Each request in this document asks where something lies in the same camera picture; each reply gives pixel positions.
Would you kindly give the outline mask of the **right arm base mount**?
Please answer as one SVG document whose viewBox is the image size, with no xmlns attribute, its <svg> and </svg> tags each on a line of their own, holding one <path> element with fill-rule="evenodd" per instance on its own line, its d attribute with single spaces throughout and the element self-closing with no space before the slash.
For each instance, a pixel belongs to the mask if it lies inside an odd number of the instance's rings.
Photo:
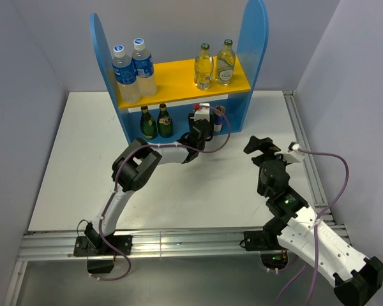
<svg viewBox="0 0 383 306">
<path fill-rule="evenodd" d="M 279 245 L 276 236 L 264 230 L 244 231 L 239 246 L 246 252 L 258 252 L 267 273 L 279 274 L 299 262 L 298 256 L 289 254 L 288 249 Z"/>
</svg>

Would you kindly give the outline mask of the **green Perrier bottle front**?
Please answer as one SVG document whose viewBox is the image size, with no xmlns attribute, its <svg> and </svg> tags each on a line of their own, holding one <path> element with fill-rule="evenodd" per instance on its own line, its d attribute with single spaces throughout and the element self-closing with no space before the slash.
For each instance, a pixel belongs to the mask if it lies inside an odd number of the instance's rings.
<svg viewBox="0 0 383 306">
<path fill-rule="evenodd" d="M 158 131 L 153 116 L 150 114 L 147 106 L 141 107 L 140 130 L 147 139 L 157 137 Z"/>
</svg>

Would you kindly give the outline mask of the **blue Red Bull can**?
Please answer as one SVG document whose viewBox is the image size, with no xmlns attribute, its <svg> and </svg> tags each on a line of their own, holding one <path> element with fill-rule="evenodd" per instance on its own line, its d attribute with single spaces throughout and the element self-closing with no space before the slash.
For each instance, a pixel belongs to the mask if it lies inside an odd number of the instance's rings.
<svg viewBox="0 0 383 306">
<path fill-rule="evenodd" d="M 213 131 L 219 133 L 225 120 L 225 108 L 221 105 L 215 106 Z"/>
</svg>

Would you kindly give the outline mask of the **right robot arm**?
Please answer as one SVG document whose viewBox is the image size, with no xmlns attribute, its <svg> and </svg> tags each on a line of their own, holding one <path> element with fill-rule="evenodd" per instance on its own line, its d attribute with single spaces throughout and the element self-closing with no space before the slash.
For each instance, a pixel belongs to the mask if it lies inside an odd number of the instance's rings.
<svg viewBox="0 0 383 306">
<path fill-rule="evenodd" d="M 289 185 L 286 168 L 300 163 L 310 153 L 296 142 L 288 151 L 270 138 L 252 136 L 244 148 L 259 167 L 257 192 L 265 197 L 273 218 L 263 228 L 264 243 L 287 249 L 313 267 L 313 276 L 321 275 L 332 285 L 343 305 L 366 305 L 383 284 L 383 262 L 364 255 L 329 227 L 322 216 Z"/>
</svg>

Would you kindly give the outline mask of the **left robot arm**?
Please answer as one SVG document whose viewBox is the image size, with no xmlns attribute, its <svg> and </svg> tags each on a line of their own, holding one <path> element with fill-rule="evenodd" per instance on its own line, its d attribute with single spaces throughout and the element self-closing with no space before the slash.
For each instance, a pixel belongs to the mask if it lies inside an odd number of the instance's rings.
<svg viewBox="0 0 383 306">
<path fill-rule="evenodd" d="M 89 222 L 84 235 L 77 238 L 75 251 L 90 256 L 109 254 L 114 241 L 117 221 L 129 199 L 143 188 L 151 175 L 161 164 L 186 164 L 193 161 L 211 141 L 214 116 L 205 115 L 197 120 L 189 114 L 189 132 L 172 143 L 148 143 L 142 138 L 132 141 L 126 150 L 112 164 L 112 179 L 115 183 L 110 199 Z"/>
</svg>

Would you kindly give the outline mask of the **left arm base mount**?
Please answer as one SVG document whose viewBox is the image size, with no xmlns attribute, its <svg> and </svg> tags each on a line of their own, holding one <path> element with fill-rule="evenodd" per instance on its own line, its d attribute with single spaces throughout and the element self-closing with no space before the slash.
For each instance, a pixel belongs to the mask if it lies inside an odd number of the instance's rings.
<svg viewBox="0 0 383 306">
<path fill-rule="evenodd" d="M 132 247 L 131 235 L 110 235 L 107 240 L 125 255 L 130 255 Z M 117 252 L 105 242 L 101 242 L 100 249 L 94 247 L 86 236 L 76 238 L 73 251 L 74 257 L 87 258 L 87 271 L 91 274 L 109 274 L 115 265 Z"/>
</svg>

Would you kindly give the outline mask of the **green perrier bottle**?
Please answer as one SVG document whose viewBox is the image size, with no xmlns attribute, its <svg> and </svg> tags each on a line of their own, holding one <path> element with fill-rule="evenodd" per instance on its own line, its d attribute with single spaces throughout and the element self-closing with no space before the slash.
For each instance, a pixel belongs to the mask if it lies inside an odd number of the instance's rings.
<svg viewBox="0 0 383 306">
<path fill-rule="evenodd" d="M 165 103 L 161 103 L 159 109 L 160 112 L 157 124 L 158 132 L 161 137 L 170 138 L 174 133 L 172 117 L 170 116 Z"/>
<path fill-rule="evenodd" d="M 140 130 L 147 139 L 157 137 L 158 131 L 153 116 L 150 114 L 147 106 L 141 107 Z"/>
</svg>

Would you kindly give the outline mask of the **clear Chang soda bottle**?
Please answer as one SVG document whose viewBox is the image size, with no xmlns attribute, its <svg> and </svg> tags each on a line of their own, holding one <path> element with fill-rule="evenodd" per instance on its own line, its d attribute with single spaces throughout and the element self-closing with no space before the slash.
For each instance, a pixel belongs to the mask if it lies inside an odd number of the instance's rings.
<svg viewBox="0 0 383 306">
<path fill-rule="evenodd" d="M 208 43 L 200 46 L 200 53 L 195 58 L 194 82 L 198 89 L 207 90 L 211 86 L 213 79 L 214 61 L 210 53 Z"/>
<path fill-rule="evenodd" d="M 233 41 L 226 39 L 216 57 L 216 81 L 220 85 L 228 85 L 234 74 L 236 54 L 232 46 Z"/>
</svg>

